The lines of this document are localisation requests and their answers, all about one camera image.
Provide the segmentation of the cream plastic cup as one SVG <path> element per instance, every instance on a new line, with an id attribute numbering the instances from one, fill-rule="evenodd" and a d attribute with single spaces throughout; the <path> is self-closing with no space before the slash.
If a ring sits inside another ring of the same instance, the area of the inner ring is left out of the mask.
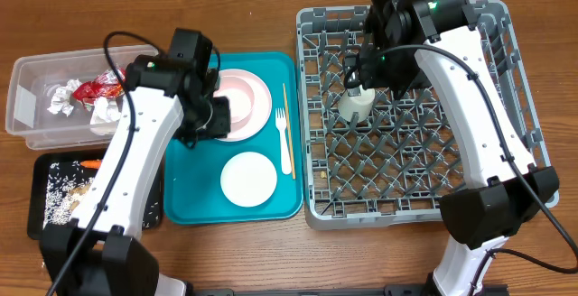
<path id="1" fill-rule="evenodd" d="M 358 121 L 363 122 L 369 117 L 375 97 L 376 91 L 374 88 L 359 88 L 359 94 L 356 96 L 351 96 L 350 92 L 346 90 L 338 102 L 338 112 L 347 122 L 350 122 L 354 113 L 357 112 Z"/>

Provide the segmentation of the large pink plate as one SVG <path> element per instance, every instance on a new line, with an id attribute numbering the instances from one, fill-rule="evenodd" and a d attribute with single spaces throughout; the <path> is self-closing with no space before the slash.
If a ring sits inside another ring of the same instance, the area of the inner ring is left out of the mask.
<path id="1" fill-rule="evenodd" d="M 254 90 L 255 104 L 248 120 L 241 125 L 231 123 L 231 131 L 223 142 L 238 142 L 257 134 L 267 123 L 272 110 L 272 98 L 266 83 L 257 75 L 243 69 L 225 69 L 219 76 L 236 76 L 245 80 Z"/>

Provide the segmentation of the cream bowl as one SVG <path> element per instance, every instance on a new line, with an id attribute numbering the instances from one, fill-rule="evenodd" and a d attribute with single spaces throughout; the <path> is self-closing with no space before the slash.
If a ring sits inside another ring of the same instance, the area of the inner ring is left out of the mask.
<path id="1" fill-rule="evenodd" d="M 268 201 L 275 192 L 277 172 L 261 153 L 244 152 L 232 157 L 223 167 L 220 187 L 225 197 L 242 208 Z"/>

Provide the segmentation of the red snack wrapper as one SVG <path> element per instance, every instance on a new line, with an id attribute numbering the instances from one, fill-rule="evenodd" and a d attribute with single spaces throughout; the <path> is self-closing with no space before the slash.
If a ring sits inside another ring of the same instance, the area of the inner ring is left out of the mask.
<path id="1" fill-rule="evenodd" d="M 116 99 L 124 94 L 120 81 L 125 80 L 124 69 L 108 69 L 94 80 L 81 84 L 73 93 L 73 97 L 84 106 L 93 105 L 97 99 Z"/>

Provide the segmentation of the orange carrot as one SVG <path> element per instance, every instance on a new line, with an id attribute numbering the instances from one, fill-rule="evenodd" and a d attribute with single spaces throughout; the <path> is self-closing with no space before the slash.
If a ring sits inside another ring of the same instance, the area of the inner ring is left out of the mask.
<path id="1" fill-rule="evenodd" d="M 101 160 L 88 160 L 80 163 L 80 165 L 84 168 L 96 170 L 100 168 L 101 164 L 102 164 Z"/>

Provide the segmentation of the peanut and rice scraps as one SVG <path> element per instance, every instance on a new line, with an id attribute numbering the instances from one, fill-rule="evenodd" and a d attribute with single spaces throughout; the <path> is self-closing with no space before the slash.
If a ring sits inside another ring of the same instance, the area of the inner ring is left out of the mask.
<path id="1" fill-rule="evenodd" d="M 81 161 L 52 162 L 49 167 L 42 226 L 66 224 L 72 211 L 91 188 L 96 169 L 84 168 Z"/>

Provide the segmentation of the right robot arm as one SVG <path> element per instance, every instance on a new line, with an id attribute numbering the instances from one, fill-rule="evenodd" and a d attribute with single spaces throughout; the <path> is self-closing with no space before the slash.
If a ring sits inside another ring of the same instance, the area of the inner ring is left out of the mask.
<path id="1" fill-rule="evenodd" d="M 368 51 L 345 60 L 352 96 L 388 88 L 395 98 L 428 81 L 458 144 L 465 186 L 443 196 L 449 232 L 443 259 L 425 283 L 393 285 L 399 295 L 504 295 L 482 280 L 494 254 L 557 192 L 553 167 L 539 168 L 499 98 L 469 0 L 371 0 Z"/>

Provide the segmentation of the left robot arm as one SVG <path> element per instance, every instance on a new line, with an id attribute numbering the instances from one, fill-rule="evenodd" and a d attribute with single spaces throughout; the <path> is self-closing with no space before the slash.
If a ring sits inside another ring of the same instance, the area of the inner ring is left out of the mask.
<path id="1" fill-rule="evenodd" d="M 224 138 L 229 101 L 215 97 L 219 51 L 202 32 L 178 28 L 168 51 L 139 55 L 118 78 L 122 115 L 89 191 L 68 223 L 39 242 L 50 295 L 192 295 L 190 282 L 160 272 L 141 244 L 148 196 L 168 143 L 192 149 Z"/>

